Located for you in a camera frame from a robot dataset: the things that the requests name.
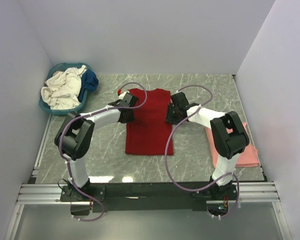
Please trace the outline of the red t shirt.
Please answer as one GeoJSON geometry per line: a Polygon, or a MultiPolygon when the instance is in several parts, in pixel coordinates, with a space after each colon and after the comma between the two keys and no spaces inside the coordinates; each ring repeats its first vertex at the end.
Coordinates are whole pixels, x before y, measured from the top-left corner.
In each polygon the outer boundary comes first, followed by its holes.
{"type": "Polygon", "coordinates": [[[132,88],[129,92],[139,98],[139,105],[133,111],[135,120],[126,124],[125,153],[138,156],[163,156],[172,125],[166,122],[171,93],[156,88],[147,92],[132,88]]]}

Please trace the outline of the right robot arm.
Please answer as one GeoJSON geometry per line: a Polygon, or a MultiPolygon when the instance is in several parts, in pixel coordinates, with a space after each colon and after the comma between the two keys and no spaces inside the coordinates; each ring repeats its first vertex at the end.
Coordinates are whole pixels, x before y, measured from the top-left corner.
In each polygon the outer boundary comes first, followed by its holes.
{"type": "Polygon", "coordinates": [[[172,131],[167,139],[164,151],[164,164],[172,183],[187,192],[209,190],[211,197],[216,200],[220,200],[223,196],[231,193],[235,189],[233,177],[236,164],[240,155],[250,144],[247,131],[239,115],[235,111],[223,113],[210,110],[198,103],[189,103],[186,95],[180,91],[171,96],[166,121],[176,124],[176,127],[188,121],[210,129],[213,144],[217,151],[216,167],[208,185],[196,189],[183,187],[173,179],[168,167],[167,154],[174,133],[172,131]]]}

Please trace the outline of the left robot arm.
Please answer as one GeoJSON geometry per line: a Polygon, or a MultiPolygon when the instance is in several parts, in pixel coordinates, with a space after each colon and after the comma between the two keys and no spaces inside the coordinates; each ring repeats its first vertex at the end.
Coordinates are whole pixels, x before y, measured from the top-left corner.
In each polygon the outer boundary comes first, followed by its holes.
{"type": "Polygon", "coordinates": [[[68,171],[67,188],[62,191],[63,196],[72,197],[79,202],[90,200],[96,195],[97,190],[90,185],[84,159],[93,133],[109,124],[133,122],[134,108],[138,103],[138,97],[125,91],[119,95],[118,100],[99,110],[81,114],[74,111],[68,113],[54,139],[68,171]]]}

